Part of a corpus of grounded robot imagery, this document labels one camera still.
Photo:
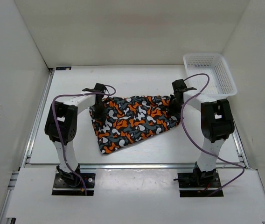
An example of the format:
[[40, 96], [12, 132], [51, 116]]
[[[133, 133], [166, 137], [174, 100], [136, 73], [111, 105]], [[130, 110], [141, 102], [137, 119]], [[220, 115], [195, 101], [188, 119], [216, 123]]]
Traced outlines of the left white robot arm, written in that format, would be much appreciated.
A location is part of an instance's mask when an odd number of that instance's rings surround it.
[[73, 146], [73, 139], [77, 133], [77, 118], [90, 107], [101, 112], [103, 96], [110, 96], [107, 86], [97, 83], [94, 88], [85, 88], [79, 94], [61, 94], [54, 97], [44, 128], [45, 134], [57, 151], [57, 172], [71, 188], [80, 187], [84, 192], [87, 191], [87, 187], [81, 176]]

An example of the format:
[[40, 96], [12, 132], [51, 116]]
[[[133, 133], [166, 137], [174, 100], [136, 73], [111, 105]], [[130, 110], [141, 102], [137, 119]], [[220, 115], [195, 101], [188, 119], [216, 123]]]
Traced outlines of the orange camouflage patterned shorts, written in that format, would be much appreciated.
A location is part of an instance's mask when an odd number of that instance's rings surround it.
[[105, 117], [95, 120], [89, 113], [98, 147], [111, 154], [139, 141], [166, 132], [180, 123], [180, 114], [169, 114], [170, 96], [108, 97]]

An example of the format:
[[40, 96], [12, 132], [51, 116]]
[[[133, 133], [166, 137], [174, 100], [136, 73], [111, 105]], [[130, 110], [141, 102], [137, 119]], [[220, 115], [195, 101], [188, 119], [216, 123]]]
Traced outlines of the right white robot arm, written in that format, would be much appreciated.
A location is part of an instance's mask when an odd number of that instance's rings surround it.
[[[224, 142], [234, 132], [235, 125], [226, 99], [215, 99], [202, 94], [194, 87], [187, 87], [185, 80], [178, 79], [172, 82], [174, 94], [171, 96], [168, 110], [171, 113], [179, 112], [182, 128], [194, 144], [201, 151], [195, 162], [191, 180], [197, 186], [204, 186], [216, 178], [216, 161]], [[186, 130], [183, 121], [183, 111], [190, 105], [201, 113], [201, 132], [204, 136], [202, 146], [195, 143]]]

